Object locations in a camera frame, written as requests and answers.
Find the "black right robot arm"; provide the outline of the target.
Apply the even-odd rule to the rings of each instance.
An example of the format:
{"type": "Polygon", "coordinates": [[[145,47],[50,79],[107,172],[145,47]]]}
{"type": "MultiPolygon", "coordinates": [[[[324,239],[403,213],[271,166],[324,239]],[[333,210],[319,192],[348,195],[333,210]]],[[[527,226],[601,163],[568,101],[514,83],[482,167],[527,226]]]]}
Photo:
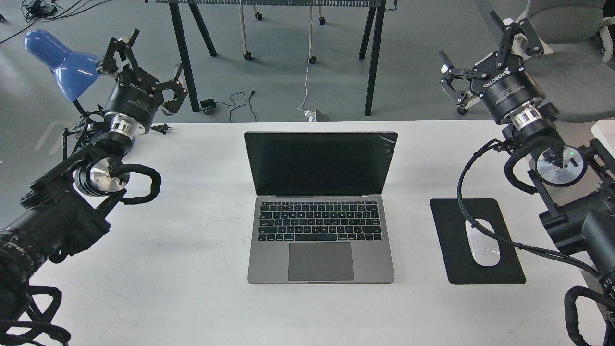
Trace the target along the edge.
{"type": "Polygon", "coordinates": [[[614,156],[601,140],[586,145],[560,136],[556,125],[595,124],[614,118],[613,54],[602,2],[529,1],[514,21],[490,11],[501,32],[498,49],[472,68],[444,61],[440,85],[459,112],[481,102],[503,140],[490,140],[463,168],[457,184],[461,213],[480,234],[502,245],[562,261],[591,274],[596,290],[573,287],[565,295],[565,321],[575,345],[586,346],[578,325],[577,299],[586,297],[603,310],[604,345],[614,344],[614,156]],[[547,208],[540,221],[556,250],[523,245],[495,235],[466,208],[463,182],[474,162],[493,149],[509,154],[504,175],[547,208]]]}

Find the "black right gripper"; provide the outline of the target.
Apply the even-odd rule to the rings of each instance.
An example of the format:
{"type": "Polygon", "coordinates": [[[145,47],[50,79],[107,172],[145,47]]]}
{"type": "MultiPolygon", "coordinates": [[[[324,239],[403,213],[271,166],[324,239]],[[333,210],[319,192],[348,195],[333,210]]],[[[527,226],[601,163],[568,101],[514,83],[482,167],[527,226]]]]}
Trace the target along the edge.
{"type": "Polygon", "coordinates": [[[455,68],[446,53],[439,51],[443,61],[439,86],[458,107],[475,99],[471,92],[482,95],[480,99],[490,116],[495,121],[506,121],[510,112],[527,101],[540,105],[545,99],[545,93],[523,66],[523,59],[543,55],[544,46],[527,18],[505,24],[495,11],[490,11],[489,16],[502,31],[498,51],[471,70],[455,68]],[[471,81],[471,92],[453,88],[454,80],[464,79],[471,81]]]}

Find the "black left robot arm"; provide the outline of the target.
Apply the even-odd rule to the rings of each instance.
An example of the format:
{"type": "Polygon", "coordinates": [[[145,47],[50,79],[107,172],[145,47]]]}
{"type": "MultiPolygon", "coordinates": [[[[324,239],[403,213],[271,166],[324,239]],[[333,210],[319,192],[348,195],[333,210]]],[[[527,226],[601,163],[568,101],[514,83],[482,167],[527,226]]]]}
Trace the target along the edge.
{"type": "Polygon", "coordinates": [[[152,128],[159,108],[178,112],[187,96],[175,77],[160,82],[141,68],[130,39],[112,38],[103,57],[75,52],[51,33],[26,34],[25,49],[53,73],[61,93],[77,107],[81,122],[71,153],[29,186],[25,213],[1,231],[1,344],[37,344],[46,334],[66,346],[70,333],[52,323],[62,293],[29,280],[50,260],[60,263],[89,249],[110,230],[106,217],[119,203],[144,204],[160,193],[162,178],[151,167],[125,164],[134,137],[152,128]]]}

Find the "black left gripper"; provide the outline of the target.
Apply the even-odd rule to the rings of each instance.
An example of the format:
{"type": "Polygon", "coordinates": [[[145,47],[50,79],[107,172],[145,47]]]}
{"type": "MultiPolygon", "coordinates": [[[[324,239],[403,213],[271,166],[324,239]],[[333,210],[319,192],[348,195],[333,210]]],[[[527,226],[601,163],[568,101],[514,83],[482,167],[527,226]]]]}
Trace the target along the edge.
{"type": "MultiPolygon", "coordinates": [[[[140,66],[132,52],[132,46],[140,31],[135,29],[129,41],[111,38],[103,58],[98,60],[98,73],[115,76],[119,72],[116,63],[116,53],[122,62],[138,70],[140,66]]],[[[134,72],[131,69],[122,70],[116,78],[116,84],[109,100],[103,108],[103,117],[109,119],[113,114],[128,116],[142,126],[150,126],[158,107],[162,107],[163,114],[171,116],[177,114],[187,96],[187,88],[183,87],[183,64],[175,66],[175,76],[169,81],[158,83],[158,79],[147,72],[134,72]],[[157,84],[157,91],[151,90],[157,84]],[[171,90],[173,97],[163,100],[162,92],[171,90]]]]}

